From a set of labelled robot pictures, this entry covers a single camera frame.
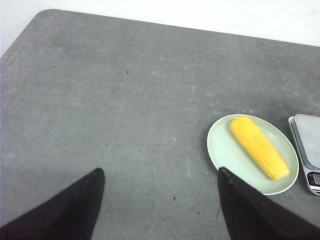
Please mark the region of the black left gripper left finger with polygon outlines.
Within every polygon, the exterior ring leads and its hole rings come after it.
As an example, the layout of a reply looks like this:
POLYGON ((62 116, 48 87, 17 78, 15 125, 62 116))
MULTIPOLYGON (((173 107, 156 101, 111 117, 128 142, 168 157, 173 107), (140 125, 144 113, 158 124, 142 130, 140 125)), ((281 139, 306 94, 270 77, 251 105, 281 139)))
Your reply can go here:
POLYGON ((48 201, 0 228, 2 240, 89 240, 99 216, 105 174, 96 168, 48 201))

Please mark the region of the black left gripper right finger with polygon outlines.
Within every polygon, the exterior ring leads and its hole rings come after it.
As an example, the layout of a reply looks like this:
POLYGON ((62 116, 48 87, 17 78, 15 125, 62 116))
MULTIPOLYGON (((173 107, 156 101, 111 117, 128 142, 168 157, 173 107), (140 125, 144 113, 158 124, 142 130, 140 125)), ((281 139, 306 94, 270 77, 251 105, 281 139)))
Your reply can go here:
POLYGON ((233 240, 318 240, 314 224, 270 200, 225 167, 217 174, 221 209, 233 240))

